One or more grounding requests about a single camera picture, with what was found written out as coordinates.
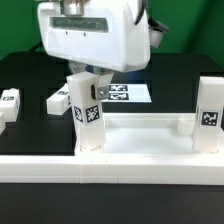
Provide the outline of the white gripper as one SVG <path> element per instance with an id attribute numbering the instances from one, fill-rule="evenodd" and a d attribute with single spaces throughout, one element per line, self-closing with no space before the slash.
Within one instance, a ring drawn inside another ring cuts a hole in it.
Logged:
<path id="1" fill-rule="evenodd" d="M 71 76 L 84 73 L 85 64 L 102 67 L 93 69 L 95 100 L 109 97 L 112 70 L 141 70 L 150 60 L 148 18 L 142 0 L 87 0 L 82 15 L 65 15 L 60 2 L 48 1 L 39 4 L 37 15 L 46 52 L 71 60 Z"/>

